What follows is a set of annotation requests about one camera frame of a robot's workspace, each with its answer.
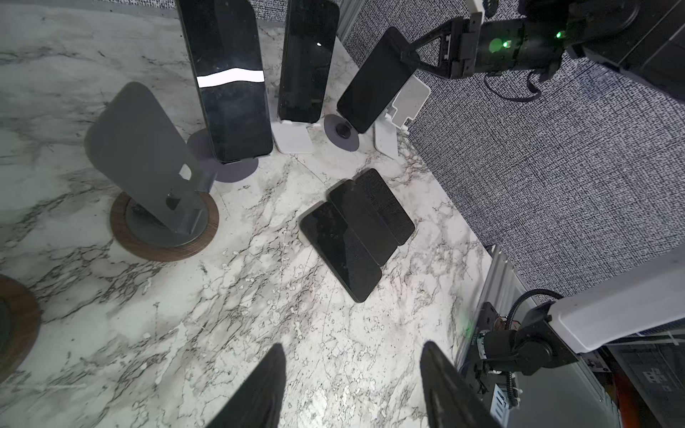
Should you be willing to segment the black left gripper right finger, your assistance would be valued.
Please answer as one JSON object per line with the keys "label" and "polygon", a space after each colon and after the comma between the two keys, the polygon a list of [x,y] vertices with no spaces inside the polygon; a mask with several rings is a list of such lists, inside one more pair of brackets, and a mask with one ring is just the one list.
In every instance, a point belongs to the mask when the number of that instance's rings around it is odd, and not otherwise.
{"label": "black left gripper right finger", "polygon": [[501,427],[434,342],[424,344],[420,372],[431,428]]}

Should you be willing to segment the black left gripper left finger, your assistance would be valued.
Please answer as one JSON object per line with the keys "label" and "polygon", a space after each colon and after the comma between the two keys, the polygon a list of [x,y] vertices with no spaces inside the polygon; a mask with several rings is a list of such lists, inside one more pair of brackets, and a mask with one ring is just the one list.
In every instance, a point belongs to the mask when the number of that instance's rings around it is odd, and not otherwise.
{"label": "black left gripper left finger", "polygon": [[277,428],[286,385],[286,358],[280,343],[273,345],[207,428]]}

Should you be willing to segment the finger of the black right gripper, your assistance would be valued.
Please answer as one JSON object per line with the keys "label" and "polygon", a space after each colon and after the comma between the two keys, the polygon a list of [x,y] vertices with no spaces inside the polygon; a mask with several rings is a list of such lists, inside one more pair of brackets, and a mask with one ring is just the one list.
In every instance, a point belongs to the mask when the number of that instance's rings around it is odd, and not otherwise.
{"label": "finger of the black right gripper", "polygon": [[417,52],[419,48],[429,45],[435,40],[439,40],[441,53],[451,54],[456,46],[456,41],[458,35],[462,31],[462,28],[463,18],[453,18],[411,42],[409,44],[408,51]]}
{"label": "finger of the black right gripper", "polygon": [[439,58],[438,64],[433,65],[421,60],[419,55],[412,55],[411,60],[417,70],[426,71],[435,77],[443,78],[444,80],[452,79],[452,67],[455,61],[454,55],[444,55]]}

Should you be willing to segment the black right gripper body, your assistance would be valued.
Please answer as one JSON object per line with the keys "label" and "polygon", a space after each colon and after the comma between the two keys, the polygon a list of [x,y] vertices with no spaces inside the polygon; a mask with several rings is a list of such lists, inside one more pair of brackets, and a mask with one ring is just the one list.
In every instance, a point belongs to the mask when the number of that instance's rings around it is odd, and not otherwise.
{"label": "black right gripper body", "polygon": [[562,61],[562,21],[556,17],[526,17],[479,23],[464,21],[450,54],[449,78],[467,78],[478,73],[533,71],[549,80]]}

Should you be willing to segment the black phone white stripe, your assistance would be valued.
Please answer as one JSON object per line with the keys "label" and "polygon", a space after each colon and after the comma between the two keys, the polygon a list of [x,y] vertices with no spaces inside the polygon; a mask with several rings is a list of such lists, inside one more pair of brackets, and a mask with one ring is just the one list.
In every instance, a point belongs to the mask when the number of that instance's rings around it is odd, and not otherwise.
{"label": "black phone white stripe", "polygon": [[176,7],[215,158],[226,164],[271,154],[265,73],[252,5],[179,0]]}

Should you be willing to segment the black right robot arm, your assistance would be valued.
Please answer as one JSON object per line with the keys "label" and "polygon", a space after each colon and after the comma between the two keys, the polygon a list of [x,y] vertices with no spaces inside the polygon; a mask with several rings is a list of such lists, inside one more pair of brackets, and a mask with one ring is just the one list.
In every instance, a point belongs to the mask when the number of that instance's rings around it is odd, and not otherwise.
{"label": "black right robot arm", "polygon": [[577,294],[684,239],[684,105],[586,60],[542,98],[524,74],[422,80],[410,139],[484,246],[523,282]]}

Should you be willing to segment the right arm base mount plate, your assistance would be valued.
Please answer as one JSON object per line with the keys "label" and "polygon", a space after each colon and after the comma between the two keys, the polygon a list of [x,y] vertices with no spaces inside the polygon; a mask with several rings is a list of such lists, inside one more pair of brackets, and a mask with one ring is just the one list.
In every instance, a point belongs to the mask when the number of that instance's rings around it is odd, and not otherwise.
{"label": "right arm base mount plate", "polygon": [[467,385],[487,408],[492,404],[510,408],[508,376],[520,370],[513,345],[516,331],[505,329],[506,321],[492,303],[485,302],[478,312],[475,331],[460,367]]}

